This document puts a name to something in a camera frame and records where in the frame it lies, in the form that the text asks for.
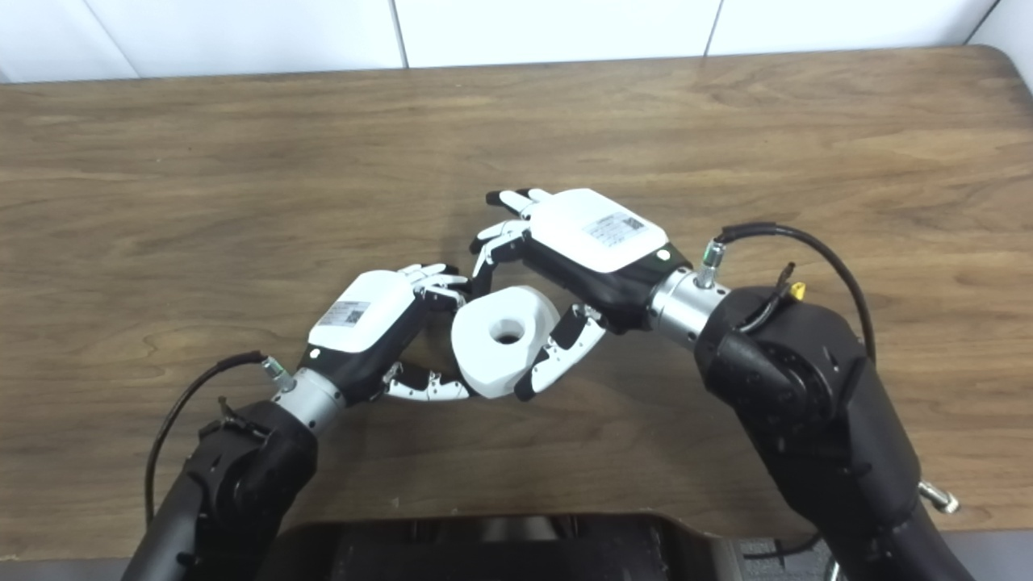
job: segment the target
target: white robotic hand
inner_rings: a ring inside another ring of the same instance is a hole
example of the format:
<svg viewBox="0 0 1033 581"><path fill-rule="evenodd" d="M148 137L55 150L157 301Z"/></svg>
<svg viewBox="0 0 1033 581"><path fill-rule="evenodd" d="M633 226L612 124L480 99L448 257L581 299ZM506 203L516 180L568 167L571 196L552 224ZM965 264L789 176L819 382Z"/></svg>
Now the white robotic hand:
<svg viewBox="0 0 1033 581"><path fill-rule="evenodd" d="M458 272L439 264L361 274L309 332L299 374L327 379L346 406L382 393L420 400L469 397L462 379L399 361L428 313L455 312L466 304L469 281Z"/></svg>
<svg viewBox="0 0 1033 581"><path fill-rule="evenodd" d="M470 245L477 254L473 296L491 290L499 264L522 259L583 301L567 310L516 384L522 400L559 379L606 331L650 329L656 287L692 268L662 228L591 189L503 190L489 193L488 204L520 219L483 230Z"/></svg>

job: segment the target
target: label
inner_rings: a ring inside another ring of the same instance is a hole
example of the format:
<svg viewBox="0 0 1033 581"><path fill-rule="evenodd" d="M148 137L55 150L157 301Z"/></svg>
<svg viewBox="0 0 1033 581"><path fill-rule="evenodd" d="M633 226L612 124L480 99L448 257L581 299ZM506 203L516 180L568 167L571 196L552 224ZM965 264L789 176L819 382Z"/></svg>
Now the label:
<svg viewBox="0 0 1033 581"><path fill-rule="evenodd" d="M613 248L647 230L646 224L627 212L614 212L585 226L585 232L606 248Z"/></svg>
<svg viewBox="0 0 1033 581"><path fill-rule="evenodd" d="M338 301L330 307L326 314L319 319L316 325L326 325L330 327L354 327L359 318L366 314L366 309L370 308L369 303L359 301Z"/></svg>

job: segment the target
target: cable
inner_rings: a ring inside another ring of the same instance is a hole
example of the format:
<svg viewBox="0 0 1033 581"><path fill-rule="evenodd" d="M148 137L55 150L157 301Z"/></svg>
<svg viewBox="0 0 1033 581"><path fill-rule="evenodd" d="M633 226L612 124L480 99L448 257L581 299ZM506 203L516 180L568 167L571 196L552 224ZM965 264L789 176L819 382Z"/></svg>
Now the cable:
<svg viewBox="0 0 1033 581"><path fill-rule="evenodd" d="M821 542L821 533L815 532L811 537L804 541L801 545L796 547L790 547L788 549L776 549L769 553L747 553L743 555L746 560L761 560L761 559L780 559L787 557L789 555L797 555L800 553L806 553L813 549L817 544Z"/></svg>
<svg viewBox="0 0 1033 581"><path fill-rule="evenodd" d="M168 410L168 415L165 416L165 420L161 422L161 427L158 428L158 435L154 437L154 444L151 445L151 453L147 457L147 468L144 471L144 518L148 525L154 520L154 471L158 465L158 454L161 453L161 446L165 442L165 438L168 436L169 430L173 429L173 424L176 423L176 419L179 418L180 412L183 411L183 407L190 401L193 394L197 393L209 379L215 377L219 373L227 369L232 369L233 367L240 367L241 365L248 365L254 363L261 363L265 359L260 351L250 351L234 355L232 357L227 357L226 359L213 365L208 371L201 373L196 379L190 384L183 395L180 396L176 403L173 404L173 408Z"/></svg>
<svg viewBox="0 0 1033 581"><path fill-rule="evenodd" d="M779 304L785 299L786 295L789 294L789 277L792 276L793 269L796 268L796 263L789 263L782 269L782 274L779 275L778 281L775 282L775 290L772 292L772 296L768 298L764 302L763 307L758 309L758 313L751 319L744 322L739 326L737 331L741 333L751 333L756 329L759 329L771 315L774 314L775 309L778 308Z"/></svg>
<svg viewBox="0 0 1033 581"><path fill-rule="evenodd" d="M875 328L872 326L872 313L868 310L868 302L865 300L865 293L862 292L860 284L857 283L857 279L853 277L846 264L836 255L836 252L833 252L833 249L825 246L823 242L802 230L776 224L775 222L752 222L725 226L721 228L721 234L715 237L714 241L722 244L730 244L737 240L756 236L784 236L791 238L810 246L828 262L833 270L836 271L836 274L846 284L847 289L850 290L854 306L857 308L857 316L860 318L860 333L865 339L865 349L868 351L868 359L872 360L874 364Z"/></svg>

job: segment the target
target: yellow connector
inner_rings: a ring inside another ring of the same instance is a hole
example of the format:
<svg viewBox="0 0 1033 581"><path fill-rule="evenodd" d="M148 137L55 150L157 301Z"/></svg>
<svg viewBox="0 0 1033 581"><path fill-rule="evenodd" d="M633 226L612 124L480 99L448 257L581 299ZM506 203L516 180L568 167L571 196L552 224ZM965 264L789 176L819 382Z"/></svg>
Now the yellow connector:
<svg viewBox="0 0 1033 581"><path fill-rule="evenodd" d="M805 293L807 293L806 282L793 282L792 286L789 287L789 294L792 295L792 298L797 301L804 300Z"/></svg>

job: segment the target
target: wooden table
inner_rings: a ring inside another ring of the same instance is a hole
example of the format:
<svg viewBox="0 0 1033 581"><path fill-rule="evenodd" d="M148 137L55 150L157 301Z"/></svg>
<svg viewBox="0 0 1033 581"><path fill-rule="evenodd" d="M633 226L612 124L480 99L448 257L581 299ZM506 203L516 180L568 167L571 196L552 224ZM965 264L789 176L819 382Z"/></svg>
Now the wooden table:
<svg viewBox="0 0 1033 581"><path fill-rule="evenodd" d="M0 87L0 558L125 556L158 423L225 355L290 363L361 272L444 259L504 218L483 192L590 186L687 254L727 223L812 231L874 308L880 369L948 529L1033 526L1033 100L984 48ZM802 266L737 245L729 285ZM561 310L569 297L516 267ZM447 319L412 358L448 360ZM220 394L165 447L163 494ZM685 353L611 337L530 404L349 410L288 521L665 515L809 529Z"/></svg>

